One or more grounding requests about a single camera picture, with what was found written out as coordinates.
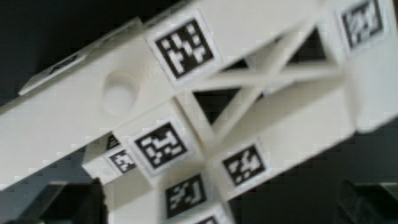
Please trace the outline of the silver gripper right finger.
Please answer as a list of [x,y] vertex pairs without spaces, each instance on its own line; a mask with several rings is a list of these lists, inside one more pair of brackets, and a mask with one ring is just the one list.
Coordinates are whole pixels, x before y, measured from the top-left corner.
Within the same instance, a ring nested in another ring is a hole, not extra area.
[[398,183],[341,182],[333,224],[398,224]]

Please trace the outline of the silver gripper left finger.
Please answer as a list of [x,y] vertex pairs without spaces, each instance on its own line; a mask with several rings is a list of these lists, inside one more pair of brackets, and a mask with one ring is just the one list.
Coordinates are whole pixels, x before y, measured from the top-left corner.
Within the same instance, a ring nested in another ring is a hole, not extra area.
[[5,224],[108,224],[99,179],[88,183],[51,183],[19,216]]

